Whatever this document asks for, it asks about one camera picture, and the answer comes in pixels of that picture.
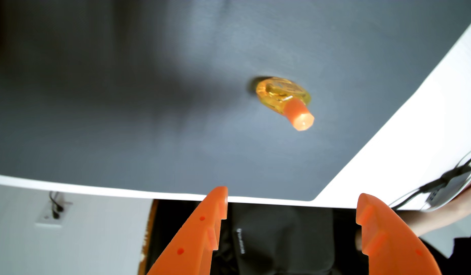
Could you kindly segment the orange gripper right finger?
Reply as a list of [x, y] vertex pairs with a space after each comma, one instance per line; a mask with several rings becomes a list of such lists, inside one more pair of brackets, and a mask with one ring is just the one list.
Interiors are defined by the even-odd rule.
[[356, 208], [369, 274], [441, 274], [433, 255], [383, 201], [362, 193]]

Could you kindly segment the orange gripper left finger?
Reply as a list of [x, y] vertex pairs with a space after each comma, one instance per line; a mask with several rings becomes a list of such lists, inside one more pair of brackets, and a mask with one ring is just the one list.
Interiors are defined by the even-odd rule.
[[157, 258], [148, 274], [210, 274], [219, 248], [221, 221], [227, 218], [228, 188], [214, 188], [196, 207]]

